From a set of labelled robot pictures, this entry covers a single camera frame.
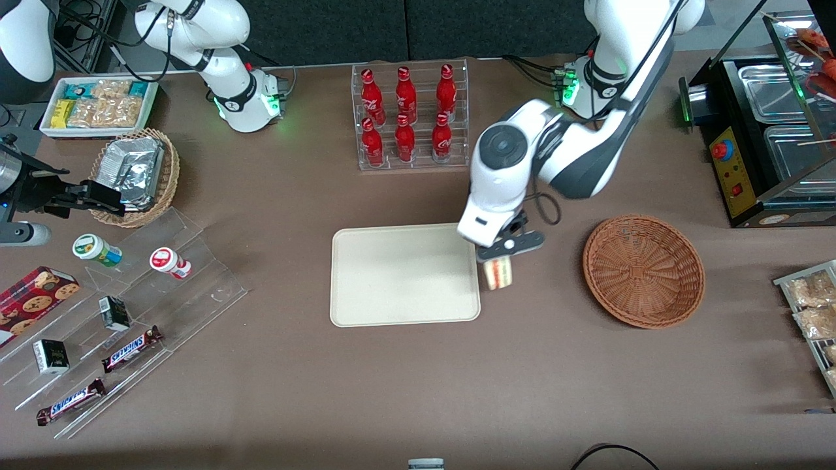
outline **dark background wall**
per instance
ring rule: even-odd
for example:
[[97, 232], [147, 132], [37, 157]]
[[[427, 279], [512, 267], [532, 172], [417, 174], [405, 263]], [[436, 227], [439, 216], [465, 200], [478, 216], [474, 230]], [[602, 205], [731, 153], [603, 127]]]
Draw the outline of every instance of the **dark background wall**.
[[405, 0], [410, 59], [582, 52], [582, 0]]
[[539, 56], [583, 51], [594, 36], [582, 0], [239, 1], [247, 45], [287, 65]]

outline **brown tablecloth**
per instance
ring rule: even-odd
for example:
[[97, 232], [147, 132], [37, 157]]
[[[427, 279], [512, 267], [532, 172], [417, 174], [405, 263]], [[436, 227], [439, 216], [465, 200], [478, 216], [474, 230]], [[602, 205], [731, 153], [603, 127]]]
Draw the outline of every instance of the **brown tablecloth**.
[[[834, 230], [728, 228], [699, 133], [675, 127], [676, 81], [705, 57], [674, 57], [601, 194], [562, 202], [557, 227], [533, 217], [545, 246], [514, 259], [511, 288], [482, 293], [478, 319], [358, 329], [329, 321], [331, 237], [455, 222], [467, 172], [361, 174], [350, 67], [299, 70], [287, 118], [251, 135], [218, 118], [196, 74], [166, 78], [150, 125], [181, 155], [175, 206], [252, 292], [69, 441], [0, 388], [0, 467], [568, 468], [598, 442], [666, 468], [833, 467], [836, 416], [802, 414], [833, 402], [770, 281], [836, 258]], [[508, 64], [469, 64], [473, 143], [506, 109], [550, 99]], [[44, 139], [37, 157], [81, 180], [102, 145]], [[705, 301], [681, 326], [630, 328], [584, 283], [586, 237], [629, 212], [678, 227], [702, 256]], [[54, 238], [3, 249], [0, 286], [38, 265], [82, 273], [75, 237], [129, 233], [81, 212], [27, 218]]]

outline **aluminum foil package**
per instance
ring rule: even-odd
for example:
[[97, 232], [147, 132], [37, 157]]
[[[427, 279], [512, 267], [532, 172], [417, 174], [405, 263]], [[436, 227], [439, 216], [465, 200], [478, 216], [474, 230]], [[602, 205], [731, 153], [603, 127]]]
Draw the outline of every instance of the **aluminum foil package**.
[[122, 194], [126, 212], [144, 212], [154, 205], [160, 166], [166, 152], [154, 137], [110, 142], [95, 180]]

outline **red cookie box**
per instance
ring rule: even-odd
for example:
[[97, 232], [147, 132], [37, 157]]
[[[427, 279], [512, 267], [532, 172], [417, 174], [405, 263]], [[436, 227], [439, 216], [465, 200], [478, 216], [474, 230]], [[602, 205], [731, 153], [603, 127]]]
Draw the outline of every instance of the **red cookie box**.
[[0, 347], [79, 291], [69, 274], [41, 266], [0, 294]]

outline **small wicker basket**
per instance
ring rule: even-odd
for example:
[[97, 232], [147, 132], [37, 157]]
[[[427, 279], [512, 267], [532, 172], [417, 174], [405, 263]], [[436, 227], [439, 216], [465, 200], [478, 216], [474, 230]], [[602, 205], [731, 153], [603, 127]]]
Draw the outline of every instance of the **small wicker basket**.
[[584, 248], [584, 276], [615, 318], [655, 330], [688, 319], [706, 291], [691, 242], [667, 223], [635, 214], [595, 228]]
[[[177, 149], [174, 148], [171, 140], [165, 134], [154, 129], [143, 129], [137, 132], [131, 132], [130, 134], [120, 135], [113, 141], [138, 139], [140, 137], [154, 137], [161, 140], [166, 146], [166, 153], [163, 155], [162, 167], [160, 168], [160, 179], [157, 182], [156, 194], [154, 195], [154, 206], [145, 212], [126, 212], [123, 217], [103, 211], [91, 211], [93, 217], [99, 222], [123, 228], [142, 227], [162, 215], [174, 199], [174, 193], [177, 190], [177, 177], [180, 176], [180, 157], [177, 155]], [[95, 179], [99, 173], [99, 165], [104, 155], [105, 149], [102, 149], [99, 152], [99, 158], [93, 164], [93, 170], [90, 172], [91, 180]]]

